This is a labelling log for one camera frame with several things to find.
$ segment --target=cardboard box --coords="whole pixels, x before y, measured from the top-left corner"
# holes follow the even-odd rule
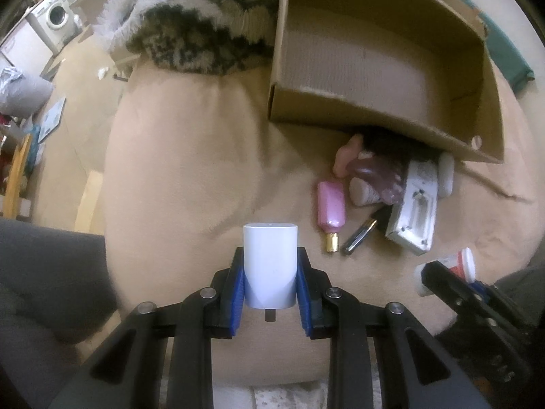
[[[281,0],[269,118],[377,125],[472,161],[503,160],[479,33],[442,0]]]

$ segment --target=bottle cap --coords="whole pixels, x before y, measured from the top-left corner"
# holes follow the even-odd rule
[[[339,252],[339,234],[329,233],[326,235],[325,251]]]

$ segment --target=fur blanket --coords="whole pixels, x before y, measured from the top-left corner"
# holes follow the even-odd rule
[[[94,32],[111,52],[146,52],[158,67],[227,73],[271,60],[279,0],[110,0]]]

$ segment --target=beige fabric surface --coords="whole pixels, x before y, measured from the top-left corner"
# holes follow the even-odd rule
[[[135,69],[114,120],[104,180],[108,267],[125,312],[145,300],[176,303],[208,285],[229,266],[247,222],[297,224],[299,245],[334,285],[375,305],[400,301],[433,332],[452,313],[436,297],[418,297],[417,264],[469,246],[478,278],[491,283],[528,262],[544,220],[531,135],[509,86],[501,84],[505,139],[515,151],[501,169],[459,165],[454,194],[439,203],[432,251],[416,257],[375,233],[342,257],[322,251],[314,193],[349,136],[269,123],[269,76],[270,69],[184,75],[145,60]],[[488,180],[487,171],[496,175]],[[509,195],[494,187],[512,175],[522,177],[523,200],[513,180]],[[373,210],[348,205],[341,241]],[[214,379],[314,380],[325,376],[328,352],[328,341],[305,337],[297,307],[279,311],[274,324],[245,308],[237,337],[213,342]]]

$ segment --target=pink bottle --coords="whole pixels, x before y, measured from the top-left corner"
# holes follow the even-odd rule
[[[346,222],[344,190],[337,181],[318,183],[318,226],[327,234],[325,250],[339,250],[339,230]]]

